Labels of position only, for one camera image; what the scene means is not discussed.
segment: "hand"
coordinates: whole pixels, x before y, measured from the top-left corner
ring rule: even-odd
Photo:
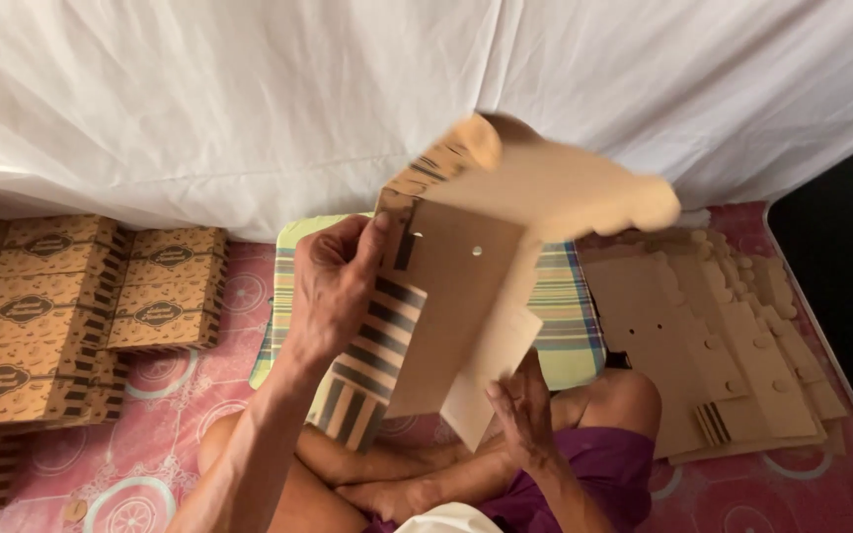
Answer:
[[[558,455],[551,434],[551,394],[539,350],[531,348],[515,374],[490,383],[486,395],[503,424],[509,454],[520,468],[527,472],[544,468]]]
[[[295,248],[295,291],[285,343],[327,369],[360,329],[380,267],[390,218],[353,214],[303,237]]]

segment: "person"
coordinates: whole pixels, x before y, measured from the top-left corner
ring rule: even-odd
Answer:
[[[462,444],[350,452],[304,424],[360,327],[389,219],[348,217],[295,252],[288,336],[240,413],[207,430],[201,478],[171,532],[630,531],[650,509],[659,395],[631,370],[551,396],[538,352],[486,391],[501,432]]]

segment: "pink mattress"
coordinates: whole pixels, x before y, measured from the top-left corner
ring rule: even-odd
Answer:
[[[773,255],[762,210],[761,203],[714,208],[712,225],[744,252]],[[162,532],[199,478],[200,436],[252,393],[247,380],[269,320],[274,259],[270,245],[232,245],[221,345],[140,358],[116,425],[41,433],[13,502],[0,511],[0,532]],[[798,325],[850,411],[804,312]],[[640,531],[853,532],[853,416],[845,436],[847,456],[798,449],[657,465],[653,511]],[[388,420],[382,437],[409,445],[455,438],[435,416]],[[65,523],[65,504],[75,498],[88,513]]]

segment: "purple shorts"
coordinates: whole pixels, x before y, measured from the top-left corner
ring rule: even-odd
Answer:
[[[654,442],[617,428],[556,431],[554,442],[568,458],[581,487],[593,498],[618,533],[629,533],[650,514],[647,482]],[[561,533],[545,497],[532,477],[520,470],[505,493],[479,505],[505,533]],[[374,519],[365,533],[386,533],[393,522]]]

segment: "white bed sheet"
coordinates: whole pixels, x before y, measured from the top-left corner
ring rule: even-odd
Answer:
[[[367,211],[473,108],[687,208],[853,152],[853,0],[0,1],[0,215],[273,242]]]

